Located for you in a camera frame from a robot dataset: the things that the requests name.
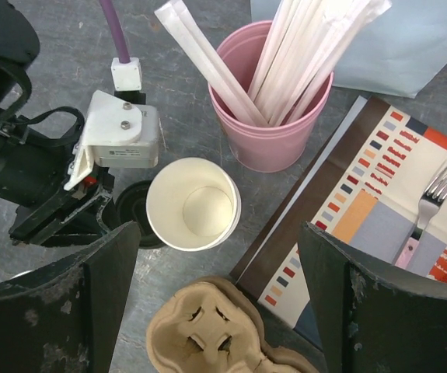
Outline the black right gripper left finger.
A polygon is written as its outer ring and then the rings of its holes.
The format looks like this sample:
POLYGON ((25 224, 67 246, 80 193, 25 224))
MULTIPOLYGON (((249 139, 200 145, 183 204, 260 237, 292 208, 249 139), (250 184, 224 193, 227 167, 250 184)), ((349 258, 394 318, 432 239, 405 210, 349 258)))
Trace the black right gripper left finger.
POLYGON ((109 371, 139 241, 139 227, 125 223, 0 282, 0 372, 109 371))

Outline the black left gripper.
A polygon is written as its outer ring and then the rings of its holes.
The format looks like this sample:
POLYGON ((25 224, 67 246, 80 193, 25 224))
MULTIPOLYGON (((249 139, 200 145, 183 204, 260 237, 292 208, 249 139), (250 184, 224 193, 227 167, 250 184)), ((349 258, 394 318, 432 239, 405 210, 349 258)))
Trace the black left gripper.
POLYGON ((9 229, 12 244, 88 245, 118 227, 114 176, 95 170, 70 191, 60 189, 37 207, 19 206, 9 229))

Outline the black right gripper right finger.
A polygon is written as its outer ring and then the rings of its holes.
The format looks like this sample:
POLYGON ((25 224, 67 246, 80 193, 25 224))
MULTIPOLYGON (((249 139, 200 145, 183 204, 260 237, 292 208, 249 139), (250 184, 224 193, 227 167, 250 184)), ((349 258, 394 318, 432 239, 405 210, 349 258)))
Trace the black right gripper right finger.
POLYGON ((447 284, 363 253, 316 225, 298 240, 330 372, 447 372, 447 284))

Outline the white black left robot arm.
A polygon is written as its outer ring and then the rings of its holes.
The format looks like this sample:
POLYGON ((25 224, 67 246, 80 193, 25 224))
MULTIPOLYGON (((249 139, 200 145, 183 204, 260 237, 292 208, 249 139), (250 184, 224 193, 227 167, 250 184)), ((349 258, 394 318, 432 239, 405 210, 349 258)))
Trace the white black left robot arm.
POLYGON ((35 130, 45 119, 20 114, 32 92, 26 73, 40 51, 38 36, 26 17, 0 1, 0 198, 16 206, 9 234, 14 243, 46 247, 87 245, 119 224, 112 198, 114 178, 93 167, 85 179, 65 189, 85 127, 82 113, 65 112, 74 124, 60 138, 35 130))

